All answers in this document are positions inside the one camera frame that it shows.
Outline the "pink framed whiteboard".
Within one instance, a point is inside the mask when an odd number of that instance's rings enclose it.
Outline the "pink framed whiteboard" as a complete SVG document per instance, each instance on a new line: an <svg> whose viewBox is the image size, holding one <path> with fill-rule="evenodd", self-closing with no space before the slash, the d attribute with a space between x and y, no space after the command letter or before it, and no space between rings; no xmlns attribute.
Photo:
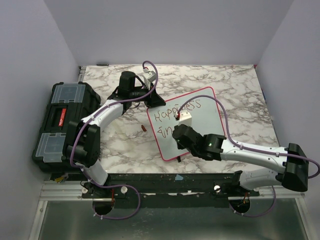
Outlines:
<svg viewBox="0 0 320 240"><path fill-rule="evenodd" d="M174 126L179 123L175 119L178 109L187 100L199 95L216 96L214 89L211 86L207 86L168 99L165 101L165 106L146 110L156 144L164 161L168 162L178 156L189 153L186 149L178 149L172 133ZM214 100L207 97L199 97L188 102L182 109L191 114L191 127L201 135L225 134L219 106Z"/></svg>

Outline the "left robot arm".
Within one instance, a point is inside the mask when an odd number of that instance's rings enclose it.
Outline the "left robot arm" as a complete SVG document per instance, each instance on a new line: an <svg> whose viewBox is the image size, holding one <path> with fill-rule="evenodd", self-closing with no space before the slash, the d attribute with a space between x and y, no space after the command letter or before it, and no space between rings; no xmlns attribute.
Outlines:
<svg viewBox="0 0 320 240"><path fill-rule="evenodd" d="M101 132L122 116L133 102L144 102L148 108L165 106L166 102L156 92L157 79L158 74L147 68L142 77L132 71L122 72L118 87L100 108L68 124L62 154L72 167L79 168L95 182L93 191L101 198L111 191L111 185L106 182L108 173L99 161Z"/></svg>

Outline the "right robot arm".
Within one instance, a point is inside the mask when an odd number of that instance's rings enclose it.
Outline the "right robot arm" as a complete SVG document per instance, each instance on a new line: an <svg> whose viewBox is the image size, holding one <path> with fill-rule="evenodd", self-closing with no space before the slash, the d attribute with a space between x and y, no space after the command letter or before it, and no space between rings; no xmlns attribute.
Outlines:
<svg viewBox="0 0 320 240"><path fill-rule="evenodd" d="M245 146L223 135L201 135L185 124L176 125L172 137L178 149L186 149L194 157L259 166L258 170L240 173L239 178L230 183L230 191L236 196L243 195L247 190L268 186L282 186L296 192L308 190L309 163L298 144L275 148L255 144Z"/></svg>

